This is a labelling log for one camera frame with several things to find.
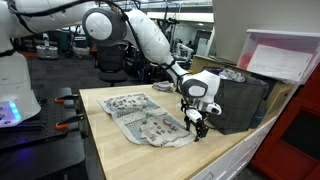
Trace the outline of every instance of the red panel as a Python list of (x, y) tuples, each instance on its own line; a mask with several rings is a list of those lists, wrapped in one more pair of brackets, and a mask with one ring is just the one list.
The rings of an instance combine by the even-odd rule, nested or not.
[(320, 179), (320, 161), (318, 166), (312, 170), (305, 180), (319, 180)]
[(265, 174), (266, 176), (269, 177), (269, 179), (277, 179), (277, 180), (282, 180), (283, 178), (280, 177), (278, 174), (276, 174), (273, 169), (270, 169), (268, 166), (263, 161), (260, 161), (259, 159), (256, 159), (255, 157), (252, 158), (251, 160), (251, 165), (253, 167), (257, 168), (260, 172)]
[(292, 99), (290, 105), (283, 111), (282, 115), (258, 149), (254, 158), (261, 162), (267, 158), (270, 151), (274, 148), (280, 137), (299, 113), (299, 109), (300, 105), (298, 100), (296, 98)]
[(317, 166), (318, 161), (279, 140), (264, 164), (282, 179), (301, 180)]
[(320, 64), (313, 71), (298, 97), (306, 101), (320, 105)]

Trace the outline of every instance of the desk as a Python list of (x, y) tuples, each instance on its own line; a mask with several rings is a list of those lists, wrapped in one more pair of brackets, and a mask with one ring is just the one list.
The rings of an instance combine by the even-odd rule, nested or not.
[(198, 174), (200, 171), (214, 163), (254, 131), (249, 130), (225, 136), (218, 131), (210, 130), (206, 138), (181, 148), (136, 145), (126, 139), (122, 131), (112, 121), (111, 116), (102, 109), (97, 101), (100, 98), (136, 92), (144, 92), (184, 124), (184, 114), (176, 107), (181, 100), (181, 96), (177, 93), (159, 92), (152, 89), (151, 85), (80, 90), (93, 139), (107, 179), (189, 179), (194, 176), (200, 177)]

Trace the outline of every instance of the black cable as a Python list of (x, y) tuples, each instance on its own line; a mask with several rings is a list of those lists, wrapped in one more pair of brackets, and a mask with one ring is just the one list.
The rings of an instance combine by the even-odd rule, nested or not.
[(13, 8), (15, 6), (14, 0), (10, 0), (9, 3), (8, 3), (8, 9), (9, 9), (10, 13), (16, 14), (16, 15), (27, 16), (27, 17), (41, 17), (41, 16), (48, 16), (48, 15), (51, 15), (51, 14), (66, 10), (66, 9), (71, 8), (73, 6), (76, 6), (76, 5), (85, 3), (85, 2), (90, 2), (90, 1), (93, 1), (93, 0), (79, 0), (79, 1), (74, 1), (74, 2), (71, 2), (71, 3), (68, 3), (68, 4), (64, 4), (62, 6), (58, 6), (58, 7), (55, 7), (55, 8), (52, 8), (52, 9), (48, 9), (48, 10), (44, 10), (44, 11), (40, 11), (40, 12), (26, 13), (26, 12), (16, 11)]

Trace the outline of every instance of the person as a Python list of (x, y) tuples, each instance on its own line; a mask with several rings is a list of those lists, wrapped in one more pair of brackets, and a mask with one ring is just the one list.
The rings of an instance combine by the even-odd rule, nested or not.
[(192, 48), (192, 42), (189, 41), (188, 44), (186, 44), (187, 47)]

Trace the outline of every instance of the cable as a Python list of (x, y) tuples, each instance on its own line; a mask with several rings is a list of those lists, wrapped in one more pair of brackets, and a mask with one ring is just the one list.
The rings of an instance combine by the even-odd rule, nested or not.
[(174, 13), (172, 19), (175, 19), (175, 18), (176, 18), (177, 12), (178, 12), (178, 10), (179, 10), (178, 5), (179, 5), (179, 7), (180, 7), (180, 4), (178, 4), (178, 3), (174, 3), (174, 4), (176, 5), (176, 12)]
[(179, 15), (179, 17), (178, 17), (178, 18), (179, 18), (179, 19), (180, 19), (180, 13), (181, 13), (182, 5), (183, 5), (183, 4), (180, 4), (180, 5), (179, 5), (179, 12), (178, 12), (178, 15)]
[(58, 7), (52, 8), (52, 9), (48, 9), (48, 10), (44, 10), (44, 11), (40, 11), (40, 12), (33, 12), (33, 13), (26, 13), (26, 12), (19, 12), (19, 11), (15, 10), (13, 8), (15, 6), (15, 2), (14, 2), (14, 0), (10, 0), (8, 3), (8, 9), (9, 9), (10, 13), (16, 14), (16, 15), (27, 16), (27, 17), (41, 17), (41, 16), (48, 16), (48, 15), (51, 15), (51, 14), (54, 14), (54, 13), (57, 13), (60, 11), (64, 11), (68, 8), (73, 7), (73, 6), (76, 6), (76, 5), (85, 3), (85, 2), (90, 2), (90, 1), (93, 1), (93, 0), (74, 1), (74, 2), (64, 4), (62, 6), (58, 6)]
[(147, 13), (149, 12), (149, 5), (150, 5), (150, 2), (148, 3)]
[(127, 11), (127, 4), (128, 4), (128, 0), (126, 0), (126, 5), (124, 7), (124, 10)]

